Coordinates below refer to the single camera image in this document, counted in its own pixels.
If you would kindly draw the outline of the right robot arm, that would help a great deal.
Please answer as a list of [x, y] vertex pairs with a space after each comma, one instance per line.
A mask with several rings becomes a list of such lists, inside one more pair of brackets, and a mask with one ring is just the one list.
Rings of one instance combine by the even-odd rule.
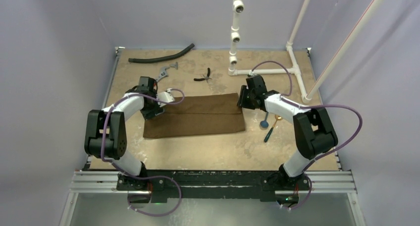
[[276, 184], [291, 189], [316, 157], [337, 146], [338, 137], [324, 107], [300, 105], [277, 91], [268, 91], [260, 75], [246, 78], [240, 90], [238, 106], [259, 109], [293, 124], [297, 150], [274, 176]]

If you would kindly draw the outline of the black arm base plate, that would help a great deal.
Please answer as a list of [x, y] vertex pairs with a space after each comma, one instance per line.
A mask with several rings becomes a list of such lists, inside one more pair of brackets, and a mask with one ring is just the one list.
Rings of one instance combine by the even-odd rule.
[[169, 198], [259, 199], [262, 202], [296, 203], [308, 191], [303, 174], [289, 178], [277, 170], [168, 170], [147, 169], [138, 180], [118, 174], [118, 191], [143, 192], [153, 203]]

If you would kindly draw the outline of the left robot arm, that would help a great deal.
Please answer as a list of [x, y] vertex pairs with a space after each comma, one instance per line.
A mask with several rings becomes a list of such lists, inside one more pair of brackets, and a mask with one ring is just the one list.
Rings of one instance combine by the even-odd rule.
[[85, 152], [117, 167], [126, 178], [129, 177], [128, 184], [134, 190], [145, 189], [148, 184], [146, 168], [127, 150], [125, 122], [136, 112], [141, 112], [145, 120], [151, 119], [163, 113], [163, 107], [174, 100], [169, 90], [158, 92], [153, 78], [140, 77], [139, 84], [126, 91], [120, 100], [88, 113]]

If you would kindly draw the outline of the brown cloth napkin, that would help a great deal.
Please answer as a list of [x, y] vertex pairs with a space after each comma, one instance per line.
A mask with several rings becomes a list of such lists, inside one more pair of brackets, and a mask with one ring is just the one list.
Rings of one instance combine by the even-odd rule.
[[164, 106], [164, 113], [146, 120], [143, 137], [170, 137], [230, 134], [246, 130], [237, 93], [190, 96], [182, 103]]

